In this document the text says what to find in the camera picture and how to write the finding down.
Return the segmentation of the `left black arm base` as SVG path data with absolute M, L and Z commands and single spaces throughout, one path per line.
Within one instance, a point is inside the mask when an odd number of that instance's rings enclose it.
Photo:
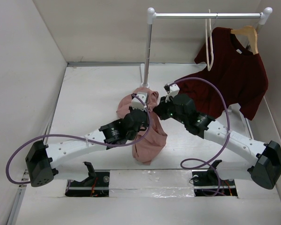
M 109 197 L 110 170 L 95 170 L 90 162 L 84 162 L 88 176 L 82 181 L 68 180 L 67 197 Z

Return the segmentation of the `cream plastic hanger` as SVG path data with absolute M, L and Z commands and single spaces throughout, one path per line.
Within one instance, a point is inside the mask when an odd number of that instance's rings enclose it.
M 212 69 L 214 63 L 214 49 L 212 38 L 211 18 L 205 19 L 205 47 L 206 47 L 206 65 L 207 70 Z

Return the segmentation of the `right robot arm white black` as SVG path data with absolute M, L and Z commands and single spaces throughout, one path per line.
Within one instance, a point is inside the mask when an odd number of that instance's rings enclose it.
M 264 143 L 253 140 L 228 128 L 213 117 L 196 110 L 194 101 L 186 94 L 162 97 L 153 111 L 159 119 L 173 118 L 186 130 L 202 139 L 217 143 L 236 153 L 246 163 L 220 162 L 220 168 L 207 172 L 207 179 L 218 184 L 227 179 L 252 180 L 265 189 L 273 189 L 281 176 L 281 147 L 275 141 Z

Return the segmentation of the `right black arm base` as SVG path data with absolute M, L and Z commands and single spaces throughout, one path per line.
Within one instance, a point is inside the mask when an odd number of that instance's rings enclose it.
M 189 183 L 193 184 L 195 197 L 238 196 L 235 181 L 220 179 L 220 185 L 218 185 L 218 178 L 211 167 L 192 170 Z

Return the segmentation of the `pink t shirt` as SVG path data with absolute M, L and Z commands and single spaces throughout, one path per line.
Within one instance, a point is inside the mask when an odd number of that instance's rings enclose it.
M 159 93 L 146 87 L 140 87 L 133 91 L 133 93 L 138 92 L 144 92 L 148 94 L 147 105 L 152 122 L 149 132 L 145 138 L 142 138 L 145 135 L 144 131 L 141 131 L 137 134 L 135 140 L 141 140 L 133 145 L 132 156 L 139 163 L 150 165 L 153 159 L 165 147 L 168 135 L 163 130 L 159 117 L 155 112 L 153 112 L 153 109 L 158 105 L 157 101 L 159 98 Z

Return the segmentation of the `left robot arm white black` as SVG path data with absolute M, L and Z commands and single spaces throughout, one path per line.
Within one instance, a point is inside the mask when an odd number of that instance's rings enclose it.
M 45 145 L 35 141 L 25 162 L 32 187 L 41 187 L 68 172 L 63 170 L 65 162 L 80 156 L 132 145 L 132 140 L 140 131 L 147 131 L 151 123 L 147 109 L 129 109 L 122 119 L 115 120 L 88 133 L 85 137 L 71 136 L 69 141 Z

